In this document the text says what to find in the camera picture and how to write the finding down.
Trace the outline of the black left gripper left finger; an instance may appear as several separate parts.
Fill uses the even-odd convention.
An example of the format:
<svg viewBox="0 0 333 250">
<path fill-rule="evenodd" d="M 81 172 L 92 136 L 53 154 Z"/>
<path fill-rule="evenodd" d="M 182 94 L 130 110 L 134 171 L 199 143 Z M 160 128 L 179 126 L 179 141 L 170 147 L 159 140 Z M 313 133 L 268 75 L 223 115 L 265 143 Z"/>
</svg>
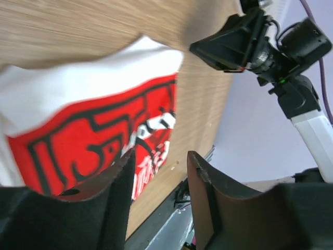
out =
<svg viewBox="0 0 333 250">
<path fill-rule="evenodd" d="M 1 188 L 1 249 L 124 249 L 135 152 L 59 196 Z"/>
</svg>

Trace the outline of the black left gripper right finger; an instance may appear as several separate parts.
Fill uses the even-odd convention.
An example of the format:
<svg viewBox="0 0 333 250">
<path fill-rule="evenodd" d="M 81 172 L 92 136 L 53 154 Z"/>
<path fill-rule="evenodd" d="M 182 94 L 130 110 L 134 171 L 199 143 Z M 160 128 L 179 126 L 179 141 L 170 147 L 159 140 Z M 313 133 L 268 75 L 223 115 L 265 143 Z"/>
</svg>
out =
<svg viewBox="0 0 333 250">
<path fill-rule="evenodd" d="M 265 192 L 187 154 L 197 249 L 332 249 L 332 185 L 316 168 Z"/>
</svg>

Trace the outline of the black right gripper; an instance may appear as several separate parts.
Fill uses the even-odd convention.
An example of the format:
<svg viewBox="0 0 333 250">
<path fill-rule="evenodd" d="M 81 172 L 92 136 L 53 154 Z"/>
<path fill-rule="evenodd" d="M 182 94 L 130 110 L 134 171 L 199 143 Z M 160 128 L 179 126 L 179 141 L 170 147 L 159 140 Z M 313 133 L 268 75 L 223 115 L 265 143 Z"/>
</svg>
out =
<svg viewBox="0 0 333 250">
<path fill-rule="evenodd" d="M 261 9 L 228 17 L 215 34 L 189 51 L 216 70 L 255 73 L 261 83 L 283 83 L 307 70 L 332 49 L 332 42 L 310 18 L 280 32 L 279 23 Z"/>
</svg>

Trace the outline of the white printed t-shirt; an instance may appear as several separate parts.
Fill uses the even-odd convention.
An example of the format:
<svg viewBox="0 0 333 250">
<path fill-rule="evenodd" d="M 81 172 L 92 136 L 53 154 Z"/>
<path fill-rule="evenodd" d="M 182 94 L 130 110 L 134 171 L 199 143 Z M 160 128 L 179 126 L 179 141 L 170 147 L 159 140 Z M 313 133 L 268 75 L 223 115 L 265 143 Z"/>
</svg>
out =
<svg viewBox="0 0 333 250">
<path fill-rule="evenodd" d="M 132 200 L 165 163 L 181 51 L 142 36 L 104 58 L 1 73 L 1 186 L 59 195 L 136 150 Z"/>
</svg>

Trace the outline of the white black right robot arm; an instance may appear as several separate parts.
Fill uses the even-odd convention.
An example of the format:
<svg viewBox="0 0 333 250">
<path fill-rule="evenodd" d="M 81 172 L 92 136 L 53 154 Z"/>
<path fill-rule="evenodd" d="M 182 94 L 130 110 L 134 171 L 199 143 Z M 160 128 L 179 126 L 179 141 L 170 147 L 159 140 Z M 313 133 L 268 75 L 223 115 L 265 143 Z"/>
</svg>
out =
<svg viewBox="0 0 333 250">
<path fill-rule="evenodd" d="M 332 182 L 332 125 L 318 94 L 303 73 L 332 48 L 331 41 L 310 18 L 278 32 L 276 45 L 267 36 L 276 20 L 258 8 L 230 16 L 216 34 L 196 41 L 189 50 L 210 67 L 226 73 L 251 71 L 260 86 L 272 84 L 286 118 L 298 130 L 322 179 Z"/>
</svg>

